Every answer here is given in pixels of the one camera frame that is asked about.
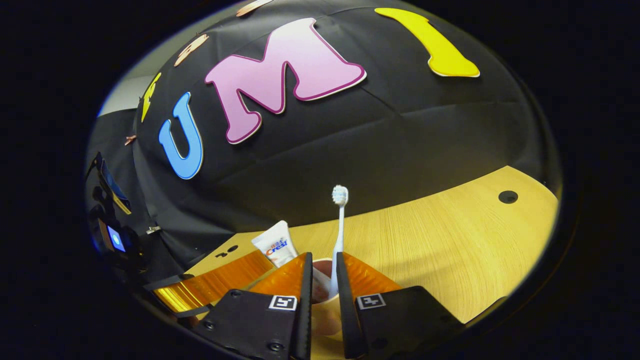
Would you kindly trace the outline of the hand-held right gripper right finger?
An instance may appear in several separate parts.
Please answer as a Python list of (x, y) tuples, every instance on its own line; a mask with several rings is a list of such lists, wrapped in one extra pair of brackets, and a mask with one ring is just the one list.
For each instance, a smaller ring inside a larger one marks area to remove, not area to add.
[(420, 285), (357, 291), (359, 260), (336, 255), (343, 353), (353, 360), (430, 360), (466, 330)]

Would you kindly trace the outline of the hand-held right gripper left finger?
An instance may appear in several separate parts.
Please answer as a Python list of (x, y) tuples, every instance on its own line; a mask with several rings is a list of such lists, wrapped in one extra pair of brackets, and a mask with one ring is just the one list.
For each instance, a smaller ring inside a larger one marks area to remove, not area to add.
[(288, 290), (231, 289), (193, 328), (226, 360), (311, 360), (313, 255), (283, 267)]

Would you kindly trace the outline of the beige cup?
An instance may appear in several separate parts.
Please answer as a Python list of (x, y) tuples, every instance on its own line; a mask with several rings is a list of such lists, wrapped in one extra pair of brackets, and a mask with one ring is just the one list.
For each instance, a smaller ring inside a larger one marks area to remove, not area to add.
[(311, 335), (343, 341), (339, 294), (311, 305)]

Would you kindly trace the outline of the white toothpaste tube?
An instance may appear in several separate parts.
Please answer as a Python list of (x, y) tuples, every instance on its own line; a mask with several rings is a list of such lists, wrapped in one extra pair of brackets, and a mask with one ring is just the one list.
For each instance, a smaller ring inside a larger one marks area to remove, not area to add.
[(298, 251), (291, 239), (290, 228), (284, 220), (275, 223), (268, 230), (254, 237), (251, 243), (276, 268), (283, 267), (298, 256)]

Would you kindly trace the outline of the light blue toothbrush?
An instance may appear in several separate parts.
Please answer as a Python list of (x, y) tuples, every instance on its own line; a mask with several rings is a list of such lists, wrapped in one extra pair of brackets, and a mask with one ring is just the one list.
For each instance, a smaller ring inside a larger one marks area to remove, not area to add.
[(330, 287), (328, 296), (333, 298), (338, 294), (338, 253), (345, 250), (345, 208), (349, 201), (349, 190), (345, 186), (336, 185), (332, 191), (333, 202), (338, 205), (338, 232), (333, 248)]

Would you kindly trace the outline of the wooden desktop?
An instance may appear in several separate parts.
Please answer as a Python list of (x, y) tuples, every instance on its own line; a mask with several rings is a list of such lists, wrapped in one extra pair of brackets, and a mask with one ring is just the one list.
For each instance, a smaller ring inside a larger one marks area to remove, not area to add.
[[(332, 188), (325, 184), (318, 198), (291, 190), (272, 198), (267, 205), (292, 205), (293, 214), (275, 215), (266, 228), (288, 221), (300, 253), (330, 258), (338, 237)], [(518, 196), (514, 203), (499, 199), (505, 191)], [(370, 196), (350, 189), (346, 252), (400, 286), (424, 287), (462, 323), (525, 280), (546, 248), (560, 205), (550, 189), (510, 166), (423, 198), (355, 214), (358, 201)], [(237, 246), (233, 253), (225, 259), (211, 253), (187, 273), (198, 276), (258, 250), (251, 244), (263, 232), (258, 230), (240, 230), (223, 243), (226, 249)]]

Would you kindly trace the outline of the black backdrop cloth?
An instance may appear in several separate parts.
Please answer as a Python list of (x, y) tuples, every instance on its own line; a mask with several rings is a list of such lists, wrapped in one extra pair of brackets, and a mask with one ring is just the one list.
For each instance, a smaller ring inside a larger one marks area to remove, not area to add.
[[(240, 230), (266, 230), (325, 185), (393, 207), (513, 167), (557, 198), (543, 110), (494, 51), (401, 0), (272, 0), (192, 35), (135, 95), (94, 123), (131, 203), (115, 209), (171, 277)], [(125, 146), (127, 136), (137, 136)], [(160, 231), (147, 234), (149, 227)]]

